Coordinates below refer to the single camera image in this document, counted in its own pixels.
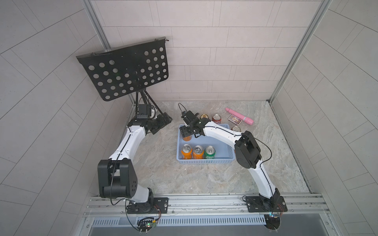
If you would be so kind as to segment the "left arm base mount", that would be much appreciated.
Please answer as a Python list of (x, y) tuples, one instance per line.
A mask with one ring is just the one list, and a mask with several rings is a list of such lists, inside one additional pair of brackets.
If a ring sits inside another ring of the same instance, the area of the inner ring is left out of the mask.
[(157, 197), (153, 201), (151, 199), (146, 203), (130, 203), (126, 205), (128, 214), (166, 214), (168, 211), (169, 198)]

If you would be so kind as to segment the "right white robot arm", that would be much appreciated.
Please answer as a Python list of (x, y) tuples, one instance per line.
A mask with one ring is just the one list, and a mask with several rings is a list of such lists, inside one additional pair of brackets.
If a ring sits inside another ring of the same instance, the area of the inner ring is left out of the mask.
[(261, 149), (251, 132), (232, 131), (214, 122), (199, 121), (195, 125), (184, 125), (179, 128), (183, 137), (199, 135), (214, 138), (234, 149), (240, 166), (248, 169), (252, 175), (262, 202), (277, 203), (280, 193), (269, 179), (261, 160)]

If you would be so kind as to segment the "green white beer can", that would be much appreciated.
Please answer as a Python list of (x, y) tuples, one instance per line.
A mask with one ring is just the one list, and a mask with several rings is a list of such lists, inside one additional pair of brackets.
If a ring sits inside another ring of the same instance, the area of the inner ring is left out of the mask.
[(209, 119), (209, 116), (207, 114), (202, 114), (200, 116), (200, 119)]

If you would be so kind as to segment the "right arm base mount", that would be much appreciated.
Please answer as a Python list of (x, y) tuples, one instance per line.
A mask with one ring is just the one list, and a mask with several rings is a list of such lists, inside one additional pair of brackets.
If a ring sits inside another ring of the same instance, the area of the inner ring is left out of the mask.
[(275, 188), (271, 198), (259, 196), (243, 196), (248, 212), (287, 212), (287, 206), (279, 190)]

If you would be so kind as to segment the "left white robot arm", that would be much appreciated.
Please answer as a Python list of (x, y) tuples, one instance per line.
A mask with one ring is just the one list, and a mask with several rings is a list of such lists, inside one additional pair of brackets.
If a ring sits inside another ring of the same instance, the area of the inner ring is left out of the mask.
[(138, 184), (132, 160), (146, 134), (156, 134), (172, 122), (167, 114), (159, 114), (155, 119), (134, 117), (126, 127), (126, 134), (116, 151), (101, 160), (97, 166), (99, 195), (102, 198), (125, 198), (135, 203), (146, 203), (152, 191)]

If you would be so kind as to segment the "red cola can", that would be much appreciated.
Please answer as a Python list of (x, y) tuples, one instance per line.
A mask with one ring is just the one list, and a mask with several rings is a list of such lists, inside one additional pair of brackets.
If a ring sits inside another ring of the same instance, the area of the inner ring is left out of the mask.
[(221, 123), (221, 116), (219, 114), (214, 114), (212, 116), (212, 121), (216, 124), (220, 124)]

